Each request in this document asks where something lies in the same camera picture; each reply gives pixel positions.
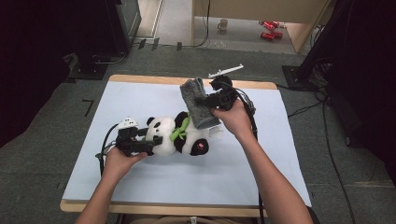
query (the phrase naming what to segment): person's arm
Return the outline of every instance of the person's arm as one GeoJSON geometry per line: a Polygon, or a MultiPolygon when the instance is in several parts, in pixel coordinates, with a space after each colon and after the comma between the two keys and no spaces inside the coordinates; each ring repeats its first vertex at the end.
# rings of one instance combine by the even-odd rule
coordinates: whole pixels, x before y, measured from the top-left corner
{"type": "Polygon", "coordinates": [[[268,217],[273,223],[312,223],[303,199],[274,166],[251,131],[251,123],[240,100],[229,111],[212,113],[224,122],[245,151],[268,217]]]}
{"type": "Polygon", "coordinates": [[[102,179],[76,223],[106,223],[111,196],[117,184],[135,163],[141,161],[147,155],[144,152],[134,157],[126,157],[116,147],[112,148],[106,156],[102,179]]]}

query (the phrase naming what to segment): panda plush toy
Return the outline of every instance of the panda plush toy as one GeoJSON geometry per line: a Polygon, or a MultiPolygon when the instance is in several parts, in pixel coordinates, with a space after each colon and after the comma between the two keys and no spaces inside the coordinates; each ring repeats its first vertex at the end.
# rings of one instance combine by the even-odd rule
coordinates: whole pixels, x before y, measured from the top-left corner
{"type": "Polygon", "coordinates": [[[198,130],[192,123],[187,112],[179,113],[176,118],[159,117],[149,118],[148,130],[145,136],[147,141],[155,137],[162,137],[163,143],[154,147],[152,152],[158,156],[169,156],[178,151],[182,154],[199,156],[209,150],[206,138],[221,137],[222,131],[217,127],[198,130]]]}

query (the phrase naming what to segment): panda ear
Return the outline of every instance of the panda ear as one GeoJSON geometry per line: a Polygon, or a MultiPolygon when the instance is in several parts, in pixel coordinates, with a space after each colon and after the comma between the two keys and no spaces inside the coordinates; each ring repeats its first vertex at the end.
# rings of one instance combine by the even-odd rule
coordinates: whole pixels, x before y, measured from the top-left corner
{"type": "Polygon", "coordinates": [[[154,117],[150,117],[150,118],[148,119],[147,125],[149,126],[149,124],[150,124],[153,120],[154,120],[154,117]]]}
{"type": "Polygon", "coordinates": [[[184,111],[180,112],[175,118],[176,127],[181,127],[183,120],[188,117],[189,117],[189,114],[187,112],[184,112],[184,111]]]}

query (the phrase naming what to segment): panda face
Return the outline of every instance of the panda face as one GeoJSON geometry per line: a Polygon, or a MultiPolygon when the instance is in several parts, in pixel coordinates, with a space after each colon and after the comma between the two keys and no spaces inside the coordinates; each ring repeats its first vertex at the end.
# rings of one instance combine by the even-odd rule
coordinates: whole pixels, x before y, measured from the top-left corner
{"type": "Polygon", "coordinates": [[[171,117],[160,117],[148,120],[146,140],[152,141],[155,137],[163,138],[163,143],[152,149],[154,155],[169,156],[176,151],[174,144],[170,139],[175,127],[175,120],[171,117]]]}
{"type": "Polygon", "coordinates": [[[175,121],[171,117],[160,117],[152,119],[148,125],[146,139],[152,141],[154,136],[169,137],[175,129],[175,121]]]}

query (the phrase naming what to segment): white board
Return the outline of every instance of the white board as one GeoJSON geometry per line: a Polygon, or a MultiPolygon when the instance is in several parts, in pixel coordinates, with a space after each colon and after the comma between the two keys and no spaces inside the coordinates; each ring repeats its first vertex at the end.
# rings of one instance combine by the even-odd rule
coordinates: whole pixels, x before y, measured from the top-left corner
{"type": "MultiPolygon", "coordinates": [[[[243,89],[254,102],[259,142],[276,167],[311,206],[279,91],[243,89]]],[[[100,152],[107,131],[132,117],[146,128],[149,117],[186,111],[178,85],[109,81],[64,192],[64,200],[88,201],[100,180],[100,152]]],[[[136,164],[117,185],[112,201],[201,205],[257,205],[258,190],[243,149],[221,124],[222,139],[209,138],[209,152],[192,157],[178,152],[136,164]]],[[[117,136],[116,130],[109,141],[117,136]]]]}

